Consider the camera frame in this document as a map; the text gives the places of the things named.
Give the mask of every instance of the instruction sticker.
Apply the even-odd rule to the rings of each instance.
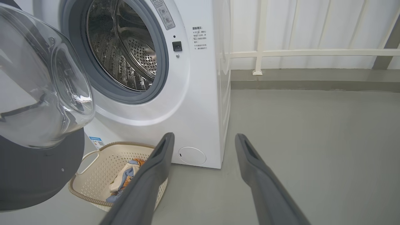
[[[195,50],[207,49],[207,32],[200,26],[192,27]]]
[[[92,143],[96,146],[97,149],[100,149],[104,146],[103,141],[98,137],[89,137]]]
[[[158,14],[162,18],[165,29],[169,30],[175,27],[174,20],[171,17],[170,12],[167,9],[163,0],[151,0],[153,6],[157,9]]]

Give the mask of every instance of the metal railing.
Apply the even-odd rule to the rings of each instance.
[[[230,11],[231,11],[231,36],[233,36],[233,0],[231,0],[230,4]],[[298,11],[299,11],[299,2],[301,0],[296,0],[296,7],[293,17],[292,29],[289,38],[289,45],[288,49],[285,50],[263,50],[264,49],[264,41],[266,35],[266,21],[267,21],[267,7],[268,7],[268,0],[260,0],[260,11],[257,17],[258,28],[256,32],[258,33],[257,37],[257,50],[256,51],[248,51],[248,52],[232,52],[230,54],[231,58],[247,58],[247,57],[255,57],[256,58],[256,66],[255,70],[253,71],[253,75],[262,75],[261,72],[261,62],[263,57],[272,57],[272,56],[400,56],[400,49],[384,49],[386,42],[389,39],[390,33],[393,30],[393,27],[397,21],[397,18],[400,14],[400,8],[397,10],[396,15],[392,19],[392,23],[384,36],[381,40],[380,45],[376,49],[354,49],[354,39],[360,31],[360,24],[362,24],[365,11],[368,7],[369,0],[364,0],[361,10],[358,15],[358,19],[352,33],[350,42],[348,47],[345,49],[321,49],[321,41],[324,39],[324,35],[326,33],[327,23],[330,20],[330,8],[332,0],[329,0],[328,7],[325,13],[325,19],[322,27],[322,32],[320,34],[318,47],[317,49],[293,49],[292,43],[295,37],[295,27],[298,21]]]

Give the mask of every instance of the washing machine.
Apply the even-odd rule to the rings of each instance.
[[[172,162],[221,168],[230,113],[229,0],[16,0],[60,30],[93,87],[84,131],[100,148],[156,145]]]

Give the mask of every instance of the plastic basket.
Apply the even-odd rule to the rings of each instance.
[[[81,173],[76,173],[70,180],[70,192],[94,206],[109,211],[113,203],[106,202],[111,193],[108,186],[131,159],[147,160],[155,146],[134,142],[113,142],[99,150],[83,156],[82,161],[92,154],[97,154],[93,162]],[[161,200],[167,186],[166,179],[158,189],[156,206]]]

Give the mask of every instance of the concrete floor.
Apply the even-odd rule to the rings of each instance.
[[[312,224],[400,224],[400,94],[233,90],[221,170],[173,165],[154,225],[258,224],[240,177],[244,133]],[[93,145],[87,140],[86,152]],[[0,213],[1,224],[98,224],[105,212],[64,187]]]

